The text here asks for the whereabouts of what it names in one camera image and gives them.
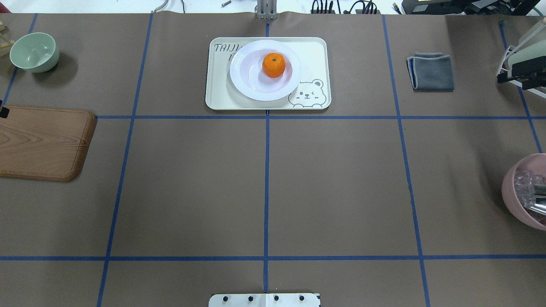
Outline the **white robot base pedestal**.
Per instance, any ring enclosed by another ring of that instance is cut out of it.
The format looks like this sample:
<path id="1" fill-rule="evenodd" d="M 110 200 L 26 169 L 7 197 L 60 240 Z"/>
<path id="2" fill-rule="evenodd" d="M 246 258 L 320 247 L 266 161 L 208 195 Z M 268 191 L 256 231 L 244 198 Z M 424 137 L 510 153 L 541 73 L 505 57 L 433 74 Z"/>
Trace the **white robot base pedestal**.
<path id="1" fill-rule="evenodd" d="M 209 307 L 320 307 L 320 295 L 314 293 L 216 294 Z"/>

